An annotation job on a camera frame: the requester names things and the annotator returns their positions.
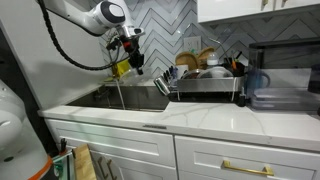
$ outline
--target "wall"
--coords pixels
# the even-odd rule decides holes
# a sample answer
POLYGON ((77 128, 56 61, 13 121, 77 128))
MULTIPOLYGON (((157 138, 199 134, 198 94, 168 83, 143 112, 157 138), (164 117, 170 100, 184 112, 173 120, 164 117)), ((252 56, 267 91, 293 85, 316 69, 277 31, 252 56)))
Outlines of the wall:
MULTIPOLYGON (((89 66, 105 65, 98 38, 52 13, 50 17, 61 46, 71 57, 89 66)), ((2 0, 0 21, 40 108, 68 102, 99 86, 108 74, 78 69, 61 57, 35 0, 2 0)))
MULTIPOLYGON (((91 6, 99 0, 92 0, 91 6)), ((255 42, 276 41, 320 36, 320 10, 283 16, 266 17, 235 23, 200 25, 197 23, 196 0, 125 0, 136 26, 145 28, 141 37, 141 52, 145 66, 155 73, 166 70, 175 56, 183 51, 183 38, 202 37, 202 48, 213 46, 220 56, 220 46, 208 37, 223 43, 225 49, 243 51, 240 59, 249 56, 248 45, 255 42)))

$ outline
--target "upper cabinet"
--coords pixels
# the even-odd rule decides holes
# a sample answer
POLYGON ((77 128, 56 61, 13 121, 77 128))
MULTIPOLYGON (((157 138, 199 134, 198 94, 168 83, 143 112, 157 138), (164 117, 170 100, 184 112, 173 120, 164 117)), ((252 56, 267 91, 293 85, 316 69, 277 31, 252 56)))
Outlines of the upper cabinet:
POLYGON ((198 0, 198 22, 228 20, 319 4, 320 0, 198 0))
POLYGON ((320 4, 319 0, 277 0, 276 10, 320 4))
POLYGON ((198 0, 198 22, 273 11, 273 0, 198 0))

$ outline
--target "marble countertop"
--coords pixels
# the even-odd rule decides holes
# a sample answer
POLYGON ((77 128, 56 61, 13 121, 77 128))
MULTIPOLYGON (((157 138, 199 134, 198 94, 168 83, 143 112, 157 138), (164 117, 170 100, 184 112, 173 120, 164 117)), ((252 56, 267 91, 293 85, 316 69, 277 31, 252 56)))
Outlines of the marble countertop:
POLYGON ((170 102, 166 110, 159 113, 58 106, 40 111, 39 115, 49 119, 320 152, 318 116, 253 112, 234 104, 170 102))

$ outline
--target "robotic arm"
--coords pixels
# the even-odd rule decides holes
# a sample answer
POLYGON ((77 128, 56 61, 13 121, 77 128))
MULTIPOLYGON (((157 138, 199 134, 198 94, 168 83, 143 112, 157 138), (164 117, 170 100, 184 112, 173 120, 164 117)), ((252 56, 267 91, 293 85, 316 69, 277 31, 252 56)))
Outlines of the robotic arm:
POLYGON ((130 65, 133 68, 137 68, 139 74, 142 74, 139 68, 144 63, 144 56, 138 50, 138 40, 145 32, 143 28, 133 26, 128 7, 124 0, 102 1, 89 12, 83 12, 65 0, 38 0, 38 3, 41 8, 48 9, 76 24, 93 36, 101 36, 109 29, 115 27, 125 51, 130 55, 130 65))

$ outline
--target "herringbone tile backsplash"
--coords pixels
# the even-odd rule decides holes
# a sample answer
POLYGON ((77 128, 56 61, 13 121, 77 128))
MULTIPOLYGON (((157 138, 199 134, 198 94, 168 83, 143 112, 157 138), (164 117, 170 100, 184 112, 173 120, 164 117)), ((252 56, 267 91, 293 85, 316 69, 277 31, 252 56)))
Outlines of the herringbone tile backsplash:
MULTIPOLYGON (((145 67, 158 74, 174 64, 175 56, 183 51, 183 38, 202 37, 202 48, 215 47, 220 56, 222 48, 208 37, 223 43, 227 51, 241 50, 239 58, 249 57, 251 43, 320 36, 320 10, 283 16, 237 21, 218 25, 197 23, 195 0, 125 0, 129 6, 133 23, 145 28, 146 35, 140 38, 141 53, 145 54, 145 67)), ((92 0, 94 6, 100 0, 92 0)), ((107 34, 100 38, 106 61, 107 34)))

